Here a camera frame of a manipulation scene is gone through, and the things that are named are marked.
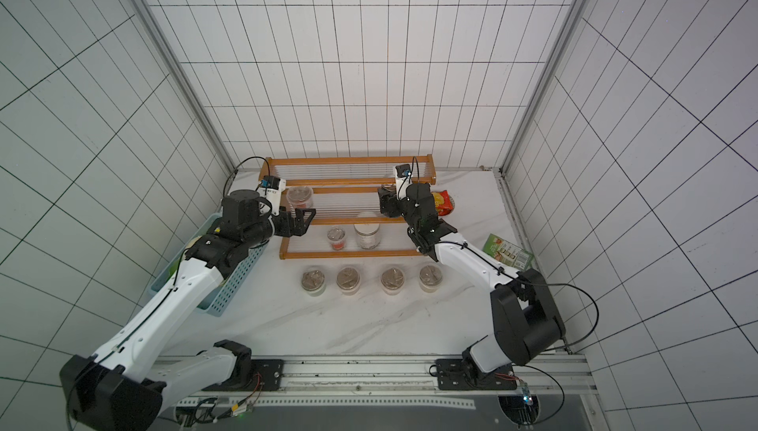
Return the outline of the green label seed jar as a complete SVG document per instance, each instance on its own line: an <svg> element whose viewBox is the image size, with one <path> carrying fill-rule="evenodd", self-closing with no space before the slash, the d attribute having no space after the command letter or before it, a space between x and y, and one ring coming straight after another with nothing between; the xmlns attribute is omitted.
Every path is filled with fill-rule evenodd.
<svg viewBox="0 0 758 431"><path fill-rule="evenodd" d="M301 276L301 287L303 291L313 297L323 294L327 287L327 278L325 273L319 268L309 268Z"/></svg>

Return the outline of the orange-red label seed jar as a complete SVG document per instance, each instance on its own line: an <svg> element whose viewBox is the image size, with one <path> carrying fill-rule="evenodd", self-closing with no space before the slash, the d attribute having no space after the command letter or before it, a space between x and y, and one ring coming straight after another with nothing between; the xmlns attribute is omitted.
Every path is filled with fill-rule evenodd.
<svg viewBox="0 0 758 431"><path fill-rule="evenodd" d="M346 266L337 276L337 287L345 295L355 294L361 285L361 274L357 268Z"/></svg>

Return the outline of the red label seed jar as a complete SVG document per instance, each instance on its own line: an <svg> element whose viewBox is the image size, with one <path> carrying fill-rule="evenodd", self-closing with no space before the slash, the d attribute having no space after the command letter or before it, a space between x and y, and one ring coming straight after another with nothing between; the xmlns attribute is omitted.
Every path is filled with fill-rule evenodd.
<svg viewBox="0 0 758 431"><path fill-rule="evenodd" d="M381 287L387 295L399 294L406 285L406 275L402 269L390 266L384 270L380 277Z"/></svg>

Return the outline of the yellow label seed jar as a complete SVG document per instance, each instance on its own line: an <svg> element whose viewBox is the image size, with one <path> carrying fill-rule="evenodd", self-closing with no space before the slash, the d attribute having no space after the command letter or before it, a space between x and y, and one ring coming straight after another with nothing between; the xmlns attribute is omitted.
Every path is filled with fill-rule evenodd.
<svg viewBox="0 0 758 431"><path fill-rule="evenodd" d="M440 288L443 282L443 273L437 266L431 264L425 265L420 269L418 282L420 282L420 288L422 288L422 291L426 293L434 293Z"/></svg>

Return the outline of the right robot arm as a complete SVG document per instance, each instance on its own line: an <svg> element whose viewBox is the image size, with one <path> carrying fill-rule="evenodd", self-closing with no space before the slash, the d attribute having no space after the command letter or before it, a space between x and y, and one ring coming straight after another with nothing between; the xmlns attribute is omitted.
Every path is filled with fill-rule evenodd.
<svg viewBox="0 0 758 431"><path fill-rule="evenodd" d="M544 276L517 270L469 243L435 208L429 184L400 180L394 188L377 189L380 213L401 218L417 251L466 275L490 299L492 325L484 338L467 347L457 360L434 364L443 390L506 390L517 387L514 366L525 366L565 337L566 327Z"/></svg>

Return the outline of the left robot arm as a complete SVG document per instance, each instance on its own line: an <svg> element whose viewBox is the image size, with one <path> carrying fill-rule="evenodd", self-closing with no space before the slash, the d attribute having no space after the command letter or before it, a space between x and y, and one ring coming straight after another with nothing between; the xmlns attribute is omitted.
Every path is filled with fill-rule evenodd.
<svg viewBox="0 0 758 431"><path fill-rule="evenodd" d="M167 407L213 386L258 388L250 348L221 340L167 369L154 364L168 340L201 302L225 284L252 249L273 237L304 236L316 211L288 212L277 197L236 190L220 216L186 247L159 292L117 334L88 357L72 356L59 378L67 425L94 430L146 430Z"/></svg>

